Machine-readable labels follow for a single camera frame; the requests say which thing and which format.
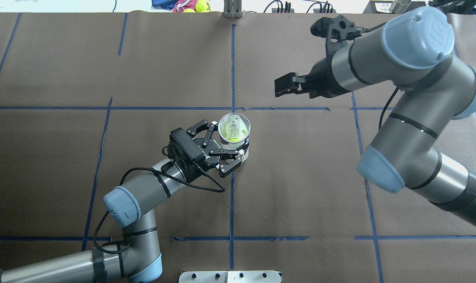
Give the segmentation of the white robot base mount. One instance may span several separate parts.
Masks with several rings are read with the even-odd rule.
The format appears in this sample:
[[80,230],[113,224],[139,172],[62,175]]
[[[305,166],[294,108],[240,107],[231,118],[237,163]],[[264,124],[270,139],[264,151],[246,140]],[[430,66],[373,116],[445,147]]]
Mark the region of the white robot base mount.
[[230,270],[183,272],[179,283],[281,283],[282,274],[275,270]]

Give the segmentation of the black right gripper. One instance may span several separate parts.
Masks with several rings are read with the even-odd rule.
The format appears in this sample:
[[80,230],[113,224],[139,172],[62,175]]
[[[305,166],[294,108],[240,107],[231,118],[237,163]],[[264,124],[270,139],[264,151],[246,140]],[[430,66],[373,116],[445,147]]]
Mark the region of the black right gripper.
[[330,59],[322,59],[314,64],[308,75],[289,72],[274,79],[275,97],[286,94],[309,93],[310,99],[316,97],[335,98],[349,93],[350,90],[340,86],[331,69]]

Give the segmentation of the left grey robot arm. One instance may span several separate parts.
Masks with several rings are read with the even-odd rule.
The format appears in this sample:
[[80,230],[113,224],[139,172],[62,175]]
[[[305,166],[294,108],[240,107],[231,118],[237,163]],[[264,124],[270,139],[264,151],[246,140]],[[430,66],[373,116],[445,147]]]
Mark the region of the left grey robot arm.
[[225,118],[221,122],[202,120],[188,129],[171,131],[170,141],[162,150],[165,159],[148,167],[128,170],[120,184],[103,202],[116,224],[122,228],[122,240],[98,244],[93,248],[10,270],[0,269],[0,283],[108,283],[128,278],[131,283],[148,283],[162,273],[155,207],[183,187],[224,192],[194,185],[193,181],[218,170],[224,178],[247,158],[249,122]]

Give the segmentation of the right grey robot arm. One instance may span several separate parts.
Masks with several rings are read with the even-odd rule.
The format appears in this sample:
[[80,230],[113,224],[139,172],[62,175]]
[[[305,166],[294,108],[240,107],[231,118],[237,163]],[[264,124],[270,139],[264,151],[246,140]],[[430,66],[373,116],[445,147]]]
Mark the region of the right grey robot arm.
[[325,39],[326,57],[310,73],[274,81],[275,95],[337,96],[391,81],[403,95],[357,165],[391,193],[406,187],[476,227],[476,172],[434,149],[447,124],[476,112],[476,70],[454,55],[447,16],[423,6],[373,28],[339,14],[310,32]]

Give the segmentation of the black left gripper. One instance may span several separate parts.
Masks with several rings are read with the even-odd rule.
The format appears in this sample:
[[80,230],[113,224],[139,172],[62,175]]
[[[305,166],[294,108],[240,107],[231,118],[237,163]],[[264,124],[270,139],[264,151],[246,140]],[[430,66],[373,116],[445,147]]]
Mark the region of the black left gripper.
[[[204,138],[196,138],[202,131],[206,131]],[[204,171],[216,168],[219,176],[224,178],[245,161],[245,150],[220,149],[212,138],[217,131],[218,123],[208,120],[201,120],[186,129],[185,170],[196,170],[198,166]]]

